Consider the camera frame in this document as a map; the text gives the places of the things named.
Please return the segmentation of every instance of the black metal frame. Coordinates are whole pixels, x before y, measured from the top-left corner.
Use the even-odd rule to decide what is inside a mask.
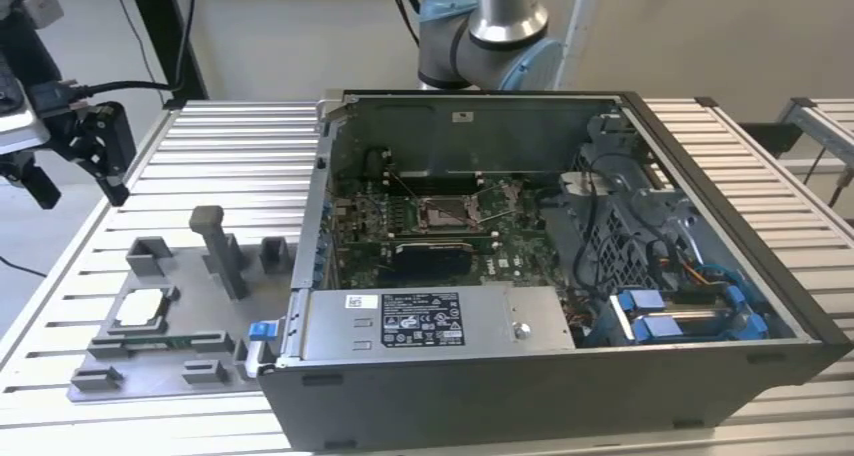
[[[184,31],[184,21],[178,0],[135,0],[135,2],[163,73],[170,85],[175,85],[175,63]],[[190,41],[187,42],[182,74],[184,84],[172,92],[172,97],[178,100],[208,99],[204,79],[199,71],[196,55]]]

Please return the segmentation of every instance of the silver cylinder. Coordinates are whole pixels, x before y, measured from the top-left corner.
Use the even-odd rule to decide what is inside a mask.
[[[538,0],[478,0],[468,30],[480,41],[507,44],[538,34],[547,23],[549,12]]]

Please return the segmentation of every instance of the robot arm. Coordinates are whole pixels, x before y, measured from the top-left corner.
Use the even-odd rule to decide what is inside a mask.
[[[538,0],[424,0],[419,17],[424,89],[550,89],[563,45]]]
[[[57,0],[0,0],[0,175],[53,208],[60,191],[35,160],[36,150],[52,150],[92,175],[120,206],[136,155],[127,115],[116,102],[89,106],[92,88],[61,80],[36,33],[61,16]]]

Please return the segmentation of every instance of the barcode sticker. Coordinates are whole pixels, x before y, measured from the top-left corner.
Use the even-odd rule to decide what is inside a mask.
[[[347,309],[376,309],[379,308],[378,294],[348,294],[344,302]]]

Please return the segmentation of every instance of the green circuit board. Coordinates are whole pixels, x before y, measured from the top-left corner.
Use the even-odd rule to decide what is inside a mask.
[[[471,193],[450,195],[402,194],[382,184],[339,184],[335,237],[342,288],[491,282],[566,287],[538,210],[543,188],[530,188],[511,177],[486,177],[479,183]],[[439,267],[435,274],[418,271],[402,277],[404,269],[395,267],[392,255],[416,245],[463,248],[466,270],[444,274]]]

